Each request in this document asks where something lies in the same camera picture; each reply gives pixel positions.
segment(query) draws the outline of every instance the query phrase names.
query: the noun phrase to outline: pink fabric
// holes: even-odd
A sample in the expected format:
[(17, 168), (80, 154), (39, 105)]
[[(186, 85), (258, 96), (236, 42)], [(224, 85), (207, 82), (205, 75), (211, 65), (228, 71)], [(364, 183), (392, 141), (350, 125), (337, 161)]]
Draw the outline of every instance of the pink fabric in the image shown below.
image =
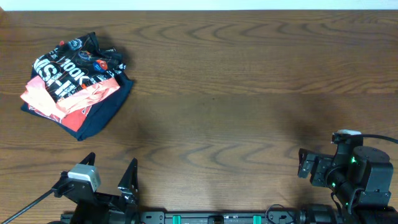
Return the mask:
[(104, 100), (119, 88), (117, 81), (110, 78), (95, 83), (56, 103), (45, 90), (44, 81), (36, 76), (27, 83), (26, 91), (21, 95), (21, 98), (44, 115), (50, 116), (52, 114), (62, 119), (76, 110)]

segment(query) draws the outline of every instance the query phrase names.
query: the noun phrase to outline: navy blue fabric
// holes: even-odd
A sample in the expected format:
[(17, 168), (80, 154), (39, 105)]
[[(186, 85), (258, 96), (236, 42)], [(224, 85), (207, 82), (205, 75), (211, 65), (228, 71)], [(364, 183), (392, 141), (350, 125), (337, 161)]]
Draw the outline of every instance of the navy blue fabric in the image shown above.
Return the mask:
[[(37, 73), (32, 70), (31, 78), (34, 78), (36, 75)], [(73, 137), (75, 137), (78, 141), (82, 141), (88, 137), (98, 134), (111, 120), (111, 118), (118, 112), (118, 110), (128, 97), (132, 85), (134, 84), (134, 82), (130, 80), (124, 72), (116, 75), (115, 79), (118, 82), (120, 88), (116, 90), (113, 94), (105, 98), (105, 100), (96, 103), (91, 107), (87, 118), (77, 132), (72, 131), (71, 129), (65, 127), (60, 123), (56, 123)], [(28, 112), (32, 115), (44, 118), (41, 115), (37, 114), (35, 111), (30, 110), (27, 103), (24, 103), (22, 105), (21, 110)]]

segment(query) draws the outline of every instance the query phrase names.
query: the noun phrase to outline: table surface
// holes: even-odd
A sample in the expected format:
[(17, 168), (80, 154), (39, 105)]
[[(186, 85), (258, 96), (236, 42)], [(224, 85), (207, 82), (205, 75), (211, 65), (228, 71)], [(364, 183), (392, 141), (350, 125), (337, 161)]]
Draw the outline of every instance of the table surface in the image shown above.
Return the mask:
[[(265, 210), (332, 205), (297, 177), (301, 147), (334, 154), (337, 129), (398, 138), (398, 12), (2, 12), (0, 220), (97, 155), (100, 192), (139, 161), (141, 205)], [(134, 88), (83, 142), (19, 108), (31, 64), (60, 40), (95, 31), (125, 55)], [(386, 151), (398, 165), (398, 146)], [(391, 184), (398, 206), (398, 175)], [(47, 223), (75, 205), (46, 198), (14, 223)]]

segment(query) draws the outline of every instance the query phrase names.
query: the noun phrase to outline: white wall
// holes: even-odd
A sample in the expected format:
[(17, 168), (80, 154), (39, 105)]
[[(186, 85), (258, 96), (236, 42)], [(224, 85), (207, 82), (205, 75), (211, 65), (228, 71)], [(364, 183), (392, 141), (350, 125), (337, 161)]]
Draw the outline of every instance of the white wall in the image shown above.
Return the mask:
[(0, 0), (0, 6), (5, 11), (398, 9), (398, 0)]

